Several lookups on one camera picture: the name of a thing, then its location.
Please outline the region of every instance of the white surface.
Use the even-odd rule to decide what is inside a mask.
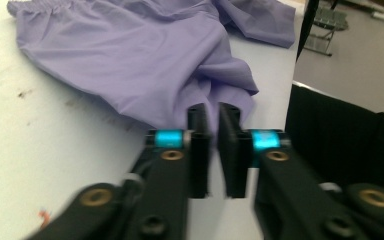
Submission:
[[[146,133],[101,100],[35,68],[16,47],[15,21],[5,5],[1,0],[0,240],[22,239],[36,231],[41,208],[58,216],[87,185],[119,183]],[[301,21],[297,17],[297,36]],[[283,129],[297,43],[281,49],[232,35],[231,45],[233,55],[249,63],[261,90],[245,127]],[[261,239],[252,198],[224,198],[219,159],[214,155],[212,197],[190,201],[189,239]],[[256,175],[254,170],[252,183]]]

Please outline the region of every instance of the lavender fabric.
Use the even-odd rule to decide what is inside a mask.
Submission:
[[[269,2],[276,11],[291,12]],[[186,109],[205,103],[214,131],[218,102],[241,108],[244,118],[258,92],[248,65],[231,56],[216,5],[226,7],[228,22],[246,28],[243,6],[228,1],[33,0],[7,7],[16,17],[19,48],[55,78],[155,128],[185,128]],[[235,9],[241,14],[232,16]],[[262,19],[255,14],[251,32]],[[288,47],[293,14],[278,16],[272,22],[289,24],[284,29],[290,32],[275,33],[277,26],[273,31],[263,24],[259,36]]]

